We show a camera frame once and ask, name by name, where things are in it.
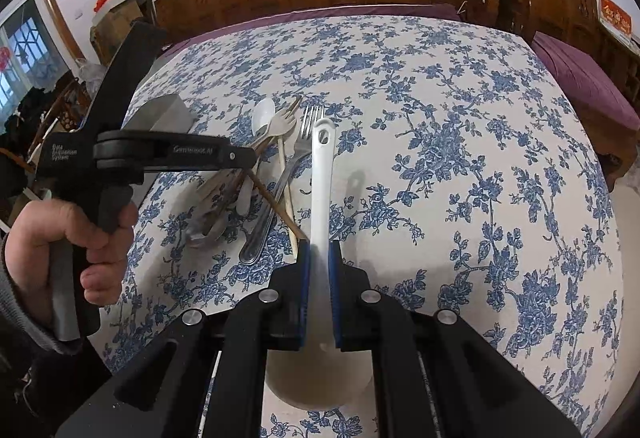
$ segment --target white plastic spoon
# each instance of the white plastic spoon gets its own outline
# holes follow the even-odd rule
[[[254,132],[254,136],[257,136],[258,131],[263,127],[269,126],[271,118],[276,114],[276,104],[273,103],[271,98],[264,98],[260,100],[254,107],[254,111],[251,115],[251,129]],[[260,164],[260,158],[255,163],[254,174],[258,172],[258,165]],[[251,192],[254,189],[254,182],[251,178],[246,177],[242,182],[242,187],[238,193],[238,199],[236,199],[236,212],[238,215],[245,217],[249,214],[249,208],[251,207]]]

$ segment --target screw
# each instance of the screw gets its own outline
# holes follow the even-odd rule
[[[260,299],[263,303],[273,303],[278,300],[278,297],[278,292],[269,288],[258,293],[258,299]]]
[[[458,316],[451,310],[441,310],[438,312],[438,320],[442,324],[452,325],[456,323],[456,321],[458,320]]]
[[[199,310],[189,310],[182,314],[182,322],[187,326],[194,326],[202,320],[202,312]]]
[[[376,292],[375,290],[365,290],[360,294],[360,299],[362,299],[367,304],[375,304],[382,299],[380,292]]]

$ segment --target fork tines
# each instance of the fork tines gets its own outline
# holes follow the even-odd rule
[[[314,124],[324,118],[324,105],[307,105],[302,116],[301,138],[308,139],[314,128]]]

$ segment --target window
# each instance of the window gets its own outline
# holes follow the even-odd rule
[[[0,133],[31,87],[51,91],[68,71],[34,0],[22,2],[0,26],[3,48],[8,60],[0,66]]]

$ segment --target blue floral tablecloth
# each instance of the blue floral tablecloth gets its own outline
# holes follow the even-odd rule
[[[140,88],[130,114],[176,92],[198,117],[193,132],[236,144],[251,140],[251,111],[265,96],[278,107],[297,96],[324,104],[339,133],[330,233],[343,257],[405,307],[459,312],[590,434],[622,318],[616,222],[574,110],[521,39],[424,18],[278,24],[189,47]],[[264,158],[260,175],[273,186],[275,149]],[[310,176],[307,159],[291,186],[307,233]],[[182,311],[227,310],[295,261],[278,223],[260,261],[239,263],[255,191],[246,219],[228,209],[215,248],[188,248],[202,182],[161,174],[140,208],[122,298],[92,339],[112,370]],[[375,416],[371,388],[320,413],[266,390],[262,434],[369,437]]]

